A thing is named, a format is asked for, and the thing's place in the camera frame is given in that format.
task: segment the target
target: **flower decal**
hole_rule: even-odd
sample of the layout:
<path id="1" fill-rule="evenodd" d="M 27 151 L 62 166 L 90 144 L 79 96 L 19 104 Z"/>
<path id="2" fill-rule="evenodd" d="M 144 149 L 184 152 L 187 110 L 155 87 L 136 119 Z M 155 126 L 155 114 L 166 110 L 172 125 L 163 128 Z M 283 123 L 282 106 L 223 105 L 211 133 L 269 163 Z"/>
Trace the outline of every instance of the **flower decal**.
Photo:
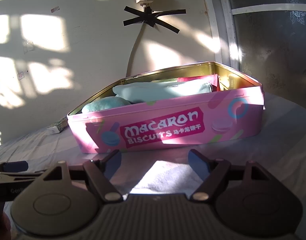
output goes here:
<path id="1" fill-rule="evenodd" d="M 299 0 L 287 0 L 287 3 L 299 3 Z M 290 12 L 291 23 L 294 24 L 297 20 L 302 25 L 305 25 L 305 20 L 304 20 L 305 15 L 306 15 L 306 12 L 291 11 Z"/>

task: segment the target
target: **white wall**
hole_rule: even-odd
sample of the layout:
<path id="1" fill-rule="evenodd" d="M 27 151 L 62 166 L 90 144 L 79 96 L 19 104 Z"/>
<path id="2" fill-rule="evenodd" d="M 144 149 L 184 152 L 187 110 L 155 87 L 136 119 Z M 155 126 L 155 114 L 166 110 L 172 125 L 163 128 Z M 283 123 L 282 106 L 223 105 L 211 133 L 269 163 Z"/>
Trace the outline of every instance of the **white wall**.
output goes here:
<path id="1" fill-rule="evenodd" d="M 125 6 L 135 0 L 0 0 L 0 138 L 25 135 L 65 116 L 88 97 L 126 76 L 141 24 Z M 60 10 L 51 13 L 59 6 Z M 179 34 L 146 25 L 135 46 L 130 74 L 213 61 L 204 0 L 154 0 L 152 9 L 186 9 L 160 19 Z M 32 47 L 34 50 L 25 53 Z M 17 74 L 25 78 L 18 81 Z"/>

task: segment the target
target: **magenta label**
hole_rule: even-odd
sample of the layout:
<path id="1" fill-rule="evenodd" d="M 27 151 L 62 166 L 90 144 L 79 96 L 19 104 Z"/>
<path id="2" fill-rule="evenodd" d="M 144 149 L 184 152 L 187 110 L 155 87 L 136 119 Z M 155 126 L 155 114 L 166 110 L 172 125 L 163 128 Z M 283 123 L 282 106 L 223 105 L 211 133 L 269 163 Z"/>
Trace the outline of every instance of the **magenta label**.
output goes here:
<path id="1" fill-rule="evenodd" d="M 203 112 L 199 107 L 121 126 L 126 147 L 202 133 Z"/>

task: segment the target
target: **pink tin box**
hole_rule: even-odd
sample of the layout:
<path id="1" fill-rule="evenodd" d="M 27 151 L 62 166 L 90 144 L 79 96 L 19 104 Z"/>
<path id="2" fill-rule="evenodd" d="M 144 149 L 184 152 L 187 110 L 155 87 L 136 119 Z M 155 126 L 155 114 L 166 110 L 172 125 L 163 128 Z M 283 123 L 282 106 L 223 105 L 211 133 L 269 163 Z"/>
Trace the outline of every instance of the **pink tin box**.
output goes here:
<path id="1" fill-rule="evenodd" d="M 81 113 L 83 106 L 93 100 L 114 96 L 112 88 L 116 85 L 215 74 L 219 91 Z M 108 153 L 114 149 L 153 150 L 253 136 L 260 132 L 263 106 L 261 83 L 220 63 L 203 62 L 121 79 L 67 116 L 83 153 Z"/>

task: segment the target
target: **hand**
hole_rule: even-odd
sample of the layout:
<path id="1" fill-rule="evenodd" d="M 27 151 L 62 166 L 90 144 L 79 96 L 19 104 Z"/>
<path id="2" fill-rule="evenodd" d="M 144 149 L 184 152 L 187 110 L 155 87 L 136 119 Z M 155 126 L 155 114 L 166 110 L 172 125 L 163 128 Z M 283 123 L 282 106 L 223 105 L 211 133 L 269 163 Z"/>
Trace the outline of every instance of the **hand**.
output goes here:
<path id="1" fill-rule="evenodd" d="M 4 212 L 1 217 L 0 240 L 11 240 L 11 222 Z"/>

